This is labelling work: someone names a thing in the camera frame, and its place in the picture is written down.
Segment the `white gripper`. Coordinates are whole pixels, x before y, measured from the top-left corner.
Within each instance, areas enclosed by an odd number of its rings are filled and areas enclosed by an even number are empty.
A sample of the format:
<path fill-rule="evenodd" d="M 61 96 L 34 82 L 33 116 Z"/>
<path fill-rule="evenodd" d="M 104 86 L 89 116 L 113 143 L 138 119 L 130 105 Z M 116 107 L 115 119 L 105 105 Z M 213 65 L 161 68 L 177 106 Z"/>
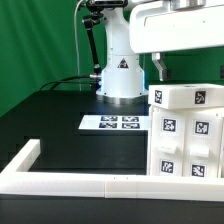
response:
<path fill-rule="evenodd" d="M 130 45 L 135 53 L 153 53 L 164 81 L 167 68 L 159 52 L 224 46 L 224 0 L 182 9 L 170 0 L 139 4 L 130 16 Z"/>

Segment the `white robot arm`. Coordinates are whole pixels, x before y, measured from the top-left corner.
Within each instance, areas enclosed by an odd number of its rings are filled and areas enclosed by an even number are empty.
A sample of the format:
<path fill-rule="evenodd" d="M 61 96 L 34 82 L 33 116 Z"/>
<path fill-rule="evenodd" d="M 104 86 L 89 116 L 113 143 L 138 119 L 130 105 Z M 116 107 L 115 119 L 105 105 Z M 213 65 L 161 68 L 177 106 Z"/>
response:
<path fill-rule="evenodd" d="M 107 64 L 97 98 L 121 104 L 147 96 L 139 55 L 150 53 L 159 79 L 165 52 L 224 46 L 224 0 L 87 0 L 91 23 L 103 21 Z"/>

